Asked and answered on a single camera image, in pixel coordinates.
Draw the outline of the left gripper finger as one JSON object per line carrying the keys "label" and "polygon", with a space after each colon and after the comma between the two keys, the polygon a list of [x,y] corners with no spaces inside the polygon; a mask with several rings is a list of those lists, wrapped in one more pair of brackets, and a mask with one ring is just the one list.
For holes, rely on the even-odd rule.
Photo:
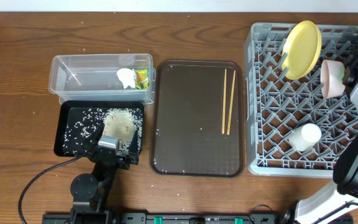
{"label": "left gripper finger", "polygon": [[97,149],[99,149],[98,142],[103,135],[103,131],[104,124],[102,123],[99,128],[91,134],[90,137],[83,141],[82,148],[85,150],[85,152],[95,152]]}
{"label": "left gripper finger", "polygon": [[139,163],[139,152],[137,147],[137,140],[138,140],[138,130],[136,129],[131,141],[131,145],[128,149],[128,156],[130,159],[131,164],[138,164]]}

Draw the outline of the rice food scraps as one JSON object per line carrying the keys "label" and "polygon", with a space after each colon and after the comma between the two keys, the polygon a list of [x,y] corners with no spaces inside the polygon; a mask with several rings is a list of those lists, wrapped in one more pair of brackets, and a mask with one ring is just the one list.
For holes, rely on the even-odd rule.
{"label": "rice food scraps", "polygon": [[118,155],[128,151],[136,129],[137,150],[142,150],[143,111],[140,108],[71,108],[63,133],[58,137],[57,149],[63,156],[79,156],[85,152],[83,141],[102,123],[104,135],[119,138]]}

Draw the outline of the green snack wrapper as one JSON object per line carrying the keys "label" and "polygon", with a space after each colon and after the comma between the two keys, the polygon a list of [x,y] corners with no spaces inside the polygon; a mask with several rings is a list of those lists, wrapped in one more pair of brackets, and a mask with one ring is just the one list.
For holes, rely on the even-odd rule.
{"label": "green snack wrapper", "polygon": [[136,81],[135,87],[138,90],[148,89],[149,87],[149,78],[147,69],[135,70]]}

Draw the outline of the white napkin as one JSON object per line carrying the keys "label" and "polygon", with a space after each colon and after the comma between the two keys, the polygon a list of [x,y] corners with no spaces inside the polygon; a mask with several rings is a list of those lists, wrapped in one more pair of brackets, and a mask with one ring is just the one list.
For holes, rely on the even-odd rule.
{"label": "white napkin", "polygon": [[121,68],[117,71],[117,77],[124,89],[135,89],[135,71],[129,68]]}

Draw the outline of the wooden chopstick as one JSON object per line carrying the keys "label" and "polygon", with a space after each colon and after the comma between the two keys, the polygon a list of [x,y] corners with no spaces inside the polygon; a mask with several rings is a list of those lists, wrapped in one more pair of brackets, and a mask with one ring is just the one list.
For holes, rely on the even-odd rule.
{"label": "wooden chopstick", "polygon": [[228,117],[228,124],[227,124],[227,135],[230,135],[231,132],[232,107],[234,102],[235,83],[236,83],[236,71],[234,70],[232,76],[231,100],[230,100],[229,117]]}
{"label": "wooden chopstick", "polygon": [[223,120],[222,120],[222,134],[225,134],[226,124],[226,88],[227,88],[227,69],[224,70],[224,86],[223,86]]}

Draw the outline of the white cup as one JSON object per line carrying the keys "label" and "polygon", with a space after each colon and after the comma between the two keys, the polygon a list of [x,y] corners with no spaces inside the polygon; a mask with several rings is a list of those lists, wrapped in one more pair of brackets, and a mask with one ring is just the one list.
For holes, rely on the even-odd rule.
{"label": "white cup", "polygon": [[288,137],[288,142],[295,150],[304,152],[313,147],[321,136],[321,129],[316,124],[308,123],[296,128]]}

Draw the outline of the yellow plate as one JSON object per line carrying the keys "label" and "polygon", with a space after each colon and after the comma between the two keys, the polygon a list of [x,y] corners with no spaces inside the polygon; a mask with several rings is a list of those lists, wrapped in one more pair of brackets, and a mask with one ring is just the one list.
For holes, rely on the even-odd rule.
{"label": "yellow plate", "polygon": [[282,54],[286,58],[282,70],[288,69],[286,77],[297,80],[309,74],[316,65],[322,47],[322,36],[311,21],[302,21],[289,33]]}

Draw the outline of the pink bowl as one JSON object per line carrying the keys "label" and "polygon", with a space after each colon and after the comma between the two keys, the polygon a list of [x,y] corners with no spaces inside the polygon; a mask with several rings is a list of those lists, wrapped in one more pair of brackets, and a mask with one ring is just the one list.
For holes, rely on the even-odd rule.
{"label": "pink bowl", "polygon": [[321,64],[320,82],[324,99],[340,96],[345,91],[342,79],[345,75],[345,67],[342,62],[335,60],[323,60]]}

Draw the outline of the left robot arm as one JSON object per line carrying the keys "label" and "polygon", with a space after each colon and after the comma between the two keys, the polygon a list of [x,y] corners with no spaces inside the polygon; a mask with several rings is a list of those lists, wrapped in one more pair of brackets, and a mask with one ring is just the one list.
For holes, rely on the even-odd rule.
{"label": "left robot arm", "polygon": [[83,146],[86,157],[94,163],[90,174],[80,174],[70,186],[73,196],[73,208],[66,223],[119,223],[120,218],[112,210],[105,208],[105,203],[118,169],[128,170],[130,165],[137,165],[139,152],[137,140],[139,129],[135,128],[128,153],[120,156],[119,138],[103,134],[104,125],[87,139]]}

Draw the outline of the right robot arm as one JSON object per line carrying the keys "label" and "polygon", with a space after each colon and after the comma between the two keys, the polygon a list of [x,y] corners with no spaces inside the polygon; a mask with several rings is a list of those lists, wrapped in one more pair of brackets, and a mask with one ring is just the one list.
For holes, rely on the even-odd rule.
{"label": "right robot arm", "polygon": [[[342,79],[358,114],[358,49]],[[340,217],[358,208],[358,134],[339,156],[333,179],[289,209],[281,223],[341,223]]]}

